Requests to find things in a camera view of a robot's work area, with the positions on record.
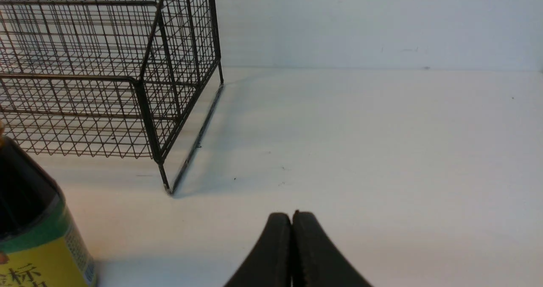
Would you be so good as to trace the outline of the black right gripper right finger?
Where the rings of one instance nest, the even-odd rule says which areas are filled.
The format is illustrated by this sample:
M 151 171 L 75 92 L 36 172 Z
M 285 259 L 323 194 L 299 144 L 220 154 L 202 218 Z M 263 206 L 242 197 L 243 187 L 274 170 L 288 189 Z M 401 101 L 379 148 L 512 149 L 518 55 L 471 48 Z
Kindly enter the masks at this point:
M 327 236 L 312 212 L 293 215 L 291 279 L 294 287 L 370 287 Z

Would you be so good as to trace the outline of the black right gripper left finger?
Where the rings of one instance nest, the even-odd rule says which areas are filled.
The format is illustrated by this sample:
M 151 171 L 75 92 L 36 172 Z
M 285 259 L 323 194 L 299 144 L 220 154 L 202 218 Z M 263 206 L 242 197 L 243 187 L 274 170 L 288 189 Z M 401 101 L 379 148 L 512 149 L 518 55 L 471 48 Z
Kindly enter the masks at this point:
M 290 287 L 291 221 L 283 212 L 269 215 L 252 250 L 226 287 Z

